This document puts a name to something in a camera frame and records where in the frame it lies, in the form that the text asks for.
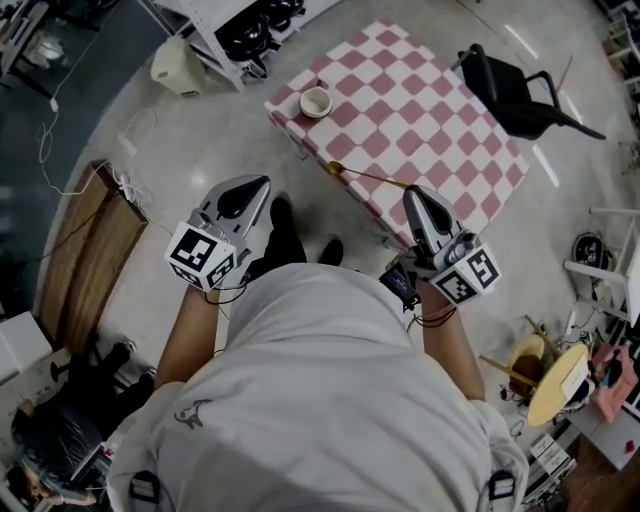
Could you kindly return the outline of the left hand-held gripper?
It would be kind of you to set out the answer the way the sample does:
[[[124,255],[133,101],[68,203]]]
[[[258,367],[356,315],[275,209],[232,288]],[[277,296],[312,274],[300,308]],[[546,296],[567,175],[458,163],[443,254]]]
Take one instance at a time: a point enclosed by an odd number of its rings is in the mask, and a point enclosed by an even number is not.
[[[214,186],[187,222],[177,226],[164,260],[188,284],[209,292],[248,254],[246,236],[271,191],[266,175],[247,175]]]

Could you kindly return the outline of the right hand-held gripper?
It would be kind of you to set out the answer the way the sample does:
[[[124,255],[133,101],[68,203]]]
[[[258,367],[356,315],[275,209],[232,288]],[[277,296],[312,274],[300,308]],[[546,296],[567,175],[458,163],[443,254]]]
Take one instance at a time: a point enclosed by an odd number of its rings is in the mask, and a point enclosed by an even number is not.
[[[402,201],[416,242],[399,257],[407,276],[430,283],[456,306],[491,293],[502,272],[487,243],[467,228],[460,231],[453,206],[434,190],[417,185],[405,189]],[[428,239],[450,238],[433,255],[427,254]]]

